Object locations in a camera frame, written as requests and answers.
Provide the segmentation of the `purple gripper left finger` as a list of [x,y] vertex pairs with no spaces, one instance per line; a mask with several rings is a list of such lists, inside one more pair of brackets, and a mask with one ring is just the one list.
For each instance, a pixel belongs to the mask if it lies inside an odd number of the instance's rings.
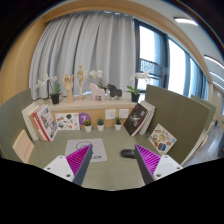
[[59,155],[44,170],[81,186],[91,157],[92,145],[89,144],[68,156]]

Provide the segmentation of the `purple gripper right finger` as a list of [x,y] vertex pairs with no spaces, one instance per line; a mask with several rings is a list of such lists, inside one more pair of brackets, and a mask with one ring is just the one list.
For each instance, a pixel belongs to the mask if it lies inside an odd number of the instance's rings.
[[135,157],[145,184],[152,183],[182,169],[182,166],[169,155],[159,156],[140,145],[135,145]]

